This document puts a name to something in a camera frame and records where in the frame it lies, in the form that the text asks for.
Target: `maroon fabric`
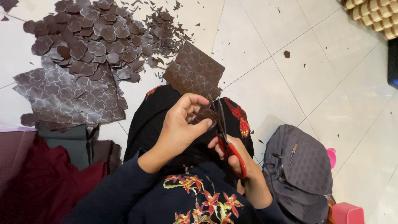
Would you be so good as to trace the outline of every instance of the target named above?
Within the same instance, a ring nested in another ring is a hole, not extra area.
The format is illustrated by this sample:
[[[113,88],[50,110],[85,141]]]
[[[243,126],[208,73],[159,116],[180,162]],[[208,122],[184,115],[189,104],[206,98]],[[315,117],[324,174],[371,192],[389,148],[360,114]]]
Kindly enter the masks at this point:
[[[20,173],[0,196],[0,223],[60,223],[106,175],[105,163],[78,171],[65,148],[49,149],[37,137]]]

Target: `fabric stack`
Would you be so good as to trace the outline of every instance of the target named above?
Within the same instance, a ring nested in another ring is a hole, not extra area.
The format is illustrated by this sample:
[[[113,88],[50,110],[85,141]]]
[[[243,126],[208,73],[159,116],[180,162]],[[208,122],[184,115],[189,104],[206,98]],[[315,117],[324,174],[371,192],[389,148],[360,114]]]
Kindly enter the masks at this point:
[[[360,20],[364,26],[383,32],[384,39],[398,37],[397,0],[347,0],[343,8],[349,10],[352,20]]]

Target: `pink object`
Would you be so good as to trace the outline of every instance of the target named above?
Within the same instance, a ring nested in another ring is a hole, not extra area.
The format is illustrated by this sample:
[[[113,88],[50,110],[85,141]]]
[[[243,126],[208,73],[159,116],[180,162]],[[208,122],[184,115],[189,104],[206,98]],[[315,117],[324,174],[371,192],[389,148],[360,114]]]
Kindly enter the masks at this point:
[[[336,224],[365,224],[363,208],[347,202],[332,206],[332,217]]]
[[[331,169],[333,169],[334,166],[336,165],[336,150],[334,148],[328,148],[326,149],[326,151],[328,152],[330,167]]]

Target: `floor tile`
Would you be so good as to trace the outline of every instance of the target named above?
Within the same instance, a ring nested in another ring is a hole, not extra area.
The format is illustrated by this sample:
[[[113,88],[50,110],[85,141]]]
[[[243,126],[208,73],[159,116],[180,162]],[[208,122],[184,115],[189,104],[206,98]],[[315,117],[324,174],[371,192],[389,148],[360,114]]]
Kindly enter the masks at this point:
[[[383,39],[380,33],[364,27],[358,20],[349,19],[344,9],[337,10],[312,30],[340,81]]]
[[[284,52],[290,52],[290,58]],[[340,83],[312,30],[272,56],[308,116]]]
[[[334,179],[337,175],[337,171],[335,168],[333,168],[331,171],[332,171],[332,178]]]
[[[363,140],[339,171],[355,205],[370,217],[398,165],[398,93],[388,102]]]
[[[270,57],[239,0],[225,1],[211,57],[225,67],[222,89]]]
[[[392,183],[384,190],[367,224],[398,223],[398,193]]]
[[[380,42],[341,83],[367,131],[396,89],[386,82],[388,46]]]
[[[297,0],[311,27],[341,8],[337,1]]]
[[[336,149],[338,172],[365,134],[343,88],[331,92],[307,119],[325,148]]]
[[[0,123],[23,127],[21,115],[32,113],[32,108],[28,100],[12,89],[15,86],[14,83],[0,89]]]
[[[302,130],[303,132],[309,134],[310,136],[312,136],[313,138],[318,140],[318,137],[316,136],[316,134],[315,134],[314,130],[312,129],[310,123],[308,122],[307,118],[305,118],[301,122],[301,124],[297,127],[300,128],[300,130]]]
[[[119,144],[121,149],[120,159],[124,158],[127,147],[127,133],[118,122],[102,123],[99,128],[98,140],[112,140]]]
[[[127,101],[128,109],[125,110],[126,119],[119,121],[122,125],[123,129],[128,133],[131,125],[131,121],[133,120],[134,113],[137,111],[138,107],[140,107],[142,101],[145,99],[145,95],[148,91],[155,88],[159,85],[165,85],[166,80],[159,79],[157,76],[162,76],[163,69],[160,68],[151,68],[148,64],[144,64],[144,68],[146,73],[143,71],[140,72],[141,81],[139,83],[129,83],[129,82],[120,82],[119,87],[124,92],[123,97]]]
[[[263,157],[265,144],[279,125],[299,125],[305,116],[272,58],[224,89],[229,97],[246,111],[255,135],[255,156]]]
[[[349,195],[346,187],[344,186],[338,174],[333,179],[332,191],[333,191],[332,195],[337,203],[347,202],[355,205],[354,201],[352,201],[351,196]]]
[[[0,22],[0,88],[14,82],[13,77],[30,70],[41,68],[41,57],[32,55],[31,47],[35,36],[23,31],[24,21],[8,16],[9,21]]]
[[[271,55],[310,29],[297,1],[240,0],[240,2]]]

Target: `floral print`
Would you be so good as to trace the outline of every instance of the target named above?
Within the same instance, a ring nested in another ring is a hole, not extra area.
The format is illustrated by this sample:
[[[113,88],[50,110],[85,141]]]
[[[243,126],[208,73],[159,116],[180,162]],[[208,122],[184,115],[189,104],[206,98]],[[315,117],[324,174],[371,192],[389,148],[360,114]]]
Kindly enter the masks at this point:
[[[239,212],[237,208],[243,207],[244,205],[236,199],[235,195],[228,196],[225,192],[223,192],[223,195],[226,202],[223,203],[220,200],[222,197],[219,197],[220,193],[215,192],[212,181],[210,182],[213,186],[213,194],[205,190],[202,181],[203,180],[199,179],[197,175],[169,175],[166,177],[163,182],[164,188],[171,189],[175,187],[183,187],[187,194],[194,193],[196,200],[196,209],[193,209],[192,213],[191,210],[189,210],[186,214],[186,211],[181,211],[180,214],[175,213],[175,222],[173,224],[234,224],[234,221],[231,220],[232,213],[236,216],[236,218],[238,218]],[[198,198],[198,193],[203,194],[206,198],[206,201],[201,202]],[[212,217],[214,216],[216,216],[219,222],[212,221]]]

